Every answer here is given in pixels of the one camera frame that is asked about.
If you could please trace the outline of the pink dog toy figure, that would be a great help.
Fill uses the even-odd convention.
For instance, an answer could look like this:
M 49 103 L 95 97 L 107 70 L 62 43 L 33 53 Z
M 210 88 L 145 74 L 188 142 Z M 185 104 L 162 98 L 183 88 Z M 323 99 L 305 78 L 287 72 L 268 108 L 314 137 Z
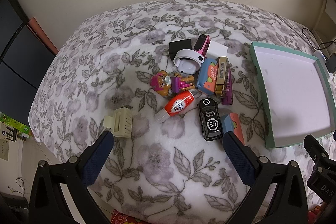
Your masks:
M 167 96 L 169 91 L 177 94 L 181 91 L 195 89 L 193 76 L 183 77 L 179 73 L 170 75 L 166 71 L 159 71 L 152 76 L 150 86 L 163 97 Z

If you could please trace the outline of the purple rectangular box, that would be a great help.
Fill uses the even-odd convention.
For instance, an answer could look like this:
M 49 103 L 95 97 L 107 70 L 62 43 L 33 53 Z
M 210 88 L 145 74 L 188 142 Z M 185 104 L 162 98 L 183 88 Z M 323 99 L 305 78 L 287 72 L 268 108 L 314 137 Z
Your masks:
M 233 104 L 233 92 L 232 92 L 232 77 L 231 71 L 228 70 L 228 79 L 225 86 L 225 94 L 222 98 L 223 105 L 232 105 Z

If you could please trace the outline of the floral grey white blanket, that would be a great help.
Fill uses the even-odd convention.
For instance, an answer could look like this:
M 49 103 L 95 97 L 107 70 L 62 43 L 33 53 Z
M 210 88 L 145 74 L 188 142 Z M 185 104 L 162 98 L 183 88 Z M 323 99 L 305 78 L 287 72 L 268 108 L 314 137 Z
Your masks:
M 93 191 L 122 215 L 150 223 L 224 223 L 248 192 L 220 141 L 203 139 L 197 104 L 163 123 L 167 104 L 150 87 L 176 71 L 169 43 L 206 34 L 227 46 L 235 112 L 245 143 L 272 162 L 298 162 L 307 180 L 313 161 L 302 145 L 266 149 L 263 103 L 252 42 L 312 53 L 302 25 L 238 3 L 166 0 L 109 10 L 86 19 L 49 67 L 29 113 L 37 141 L 61 161 L 80 155 L 103 132 L 103 119 L 127 107 L 130 138 L 116 139 Z

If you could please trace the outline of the white charger cube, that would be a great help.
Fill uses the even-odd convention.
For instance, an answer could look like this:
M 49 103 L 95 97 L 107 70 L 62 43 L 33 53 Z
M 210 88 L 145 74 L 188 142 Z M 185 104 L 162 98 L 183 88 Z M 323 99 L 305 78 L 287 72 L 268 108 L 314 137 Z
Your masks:
M 226 57 L 227 52 L 228 52 L 227 46 L 214 40 L 211 40 L 209 43 L 209 47 L 207 48 L 205 57 L 215 60 L 218 59 L 219 57 Z

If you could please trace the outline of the pink black smart watch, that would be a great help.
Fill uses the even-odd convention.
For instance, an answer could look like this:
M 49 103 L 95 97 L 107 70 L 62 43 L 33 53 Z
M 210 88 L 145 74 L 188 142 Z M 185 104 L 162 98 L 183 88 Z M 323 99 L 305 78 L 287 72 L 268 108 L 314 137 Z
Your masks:
M 205 56 L 209 45 L 210 37 L 208 35 L 202 34 L 198 37 L 197 42 L 194 45 L 194 50 L 202 56 Z

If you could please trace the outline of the large blue orange toy box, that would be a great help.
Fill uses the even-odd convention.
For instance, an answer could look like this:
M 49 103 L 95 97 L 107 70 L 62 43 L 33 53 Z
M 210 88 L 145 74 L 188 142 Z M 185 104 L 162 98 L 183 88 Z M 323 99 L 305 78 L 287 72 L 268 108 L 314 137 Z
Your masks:
M 204 94 L 214 94 L 217 72 L 218 62 L 211 58 L 205 59 L 198 71 L 198 78 L 195 84 L 196 88 Z

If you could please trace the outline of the cream hair claw clip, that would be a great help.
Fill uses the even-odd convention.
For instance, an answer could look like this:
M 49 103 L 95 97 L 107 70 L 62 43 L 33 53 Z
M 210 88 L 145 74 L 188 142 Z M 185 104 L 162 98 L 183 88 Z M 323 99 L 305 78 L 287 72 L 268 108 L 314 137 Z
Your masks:
M 112 115 L 106 115 L 103 126 L 117 138 L 131 138 L 133 115 L 128 108 L 114 110 Z

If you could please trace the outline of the teal white tray box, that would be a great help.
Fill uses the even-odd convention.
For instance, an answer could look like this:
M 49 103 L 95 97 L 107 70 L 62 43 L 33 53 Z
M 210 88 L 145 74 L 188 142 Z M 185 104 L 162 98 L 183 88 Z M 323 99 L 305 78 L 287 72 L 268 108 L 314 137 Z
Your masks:
M 268 121 L 267 148 L 335 132 L 335 99 L 317 57 L 260 42 L 251 43 L 249 52 Z

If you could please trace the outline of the black power adapter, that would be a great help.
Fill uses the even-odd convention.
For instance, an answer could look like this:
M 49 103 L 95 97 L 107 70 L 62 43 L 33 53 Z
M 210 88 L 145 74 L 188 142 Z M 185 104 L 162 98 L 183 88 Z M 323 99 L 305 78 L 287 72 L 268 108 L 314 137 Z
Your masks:
M 191 50 L 191 39 L 178 40 L 169 43 L 169 57 L 173 60 L 180 50 Z

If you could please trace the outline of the black toy car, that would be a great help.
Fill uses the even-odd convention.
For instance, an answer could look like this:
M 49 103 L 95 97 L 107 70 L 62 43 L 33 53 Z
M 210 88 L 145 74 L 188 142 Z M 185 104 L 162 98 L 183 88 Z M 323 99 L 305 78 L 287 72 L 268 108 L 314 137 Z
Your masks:
M 222 138 L 223 129 L 218 112 L 218 104 L 211 98 L 204 98 L 198 102 L 198 113 L 202 135 L 206 141 Z

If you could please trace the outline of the small blue orange eraser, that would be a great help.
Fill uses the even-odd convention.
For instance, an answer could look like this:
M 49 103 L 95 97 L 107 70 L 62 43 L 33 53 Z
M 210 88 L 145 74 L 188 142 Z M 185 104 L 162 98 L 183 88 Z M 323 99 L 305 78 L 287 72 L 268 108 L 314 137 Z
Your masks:
M 223 115 L 220 117 L 220 121 L 222 124 L 223 133 L 232 131 L 236 137 L 243 144 L 245 144 L 240 119 L 237 113 L 228 113 Z

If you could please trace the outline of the red white glue bottle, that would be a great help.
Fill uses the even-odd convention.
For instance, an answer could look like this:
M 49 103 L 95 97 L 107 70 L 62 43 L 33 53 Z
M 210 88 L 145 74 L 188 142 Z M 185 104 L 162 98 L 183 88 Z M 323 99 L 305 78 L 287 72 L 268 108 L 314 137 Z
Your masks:
M 175 116 L 181 111 L 185 110 L 185 108 L 187 108 L 187 106 L 189 106 L 194 101 L 194 99 L 194 95 L 189 90 L 181 92 L 169 100 L 165 107 L 155 114 L 154 119 L 158 123 L 163 123 L 170 117 Z

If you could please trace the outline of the salmon pink board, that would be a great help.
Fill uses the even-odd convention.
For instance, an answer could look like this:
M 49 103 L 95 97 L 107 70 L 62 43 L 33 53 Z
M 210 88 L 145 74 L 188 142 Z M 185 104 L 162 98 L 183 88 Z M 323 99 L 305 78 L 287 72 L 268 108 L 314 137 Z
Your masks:
M 29 20 L 29 26 L 33 29 L 33 31 L 37 34 L 37 36 L 41 39 L 45 46 L 49 50 L 51 50 L 52 53 L 57 55 L 59 50 L 55 47 L 55 45 L 52 43 L 46 33 L 42 30 L 41 26 L 35 18 L 31 18 Z

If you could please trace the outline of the dark cabinet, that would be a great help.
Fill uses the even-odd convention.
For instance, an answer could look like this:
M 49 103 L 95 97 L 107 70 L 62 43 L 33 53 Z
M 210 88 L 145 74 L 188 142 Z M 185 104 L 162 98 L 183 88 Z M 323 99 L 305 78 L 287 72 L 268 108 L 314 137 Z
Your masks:
M 1 0 L 1 112 L 23 124 L 55 54 L 29 26 L 18 0 Z

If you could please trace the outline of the gold black patterned box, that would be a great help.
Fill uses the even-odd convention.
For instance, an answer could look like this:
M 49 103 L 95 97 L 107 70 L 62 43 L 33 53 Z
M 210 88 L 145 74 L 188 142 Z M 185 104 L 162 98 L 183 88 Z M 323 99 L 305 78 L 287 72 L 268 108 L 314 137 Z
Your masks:
M 217 81 L 215 85 L 215 95 L 221 98 L 225 95 L 226 84 L 228 79 L 228 58 L 219 57 L 218 59 L 218 71 L 217 71 Z

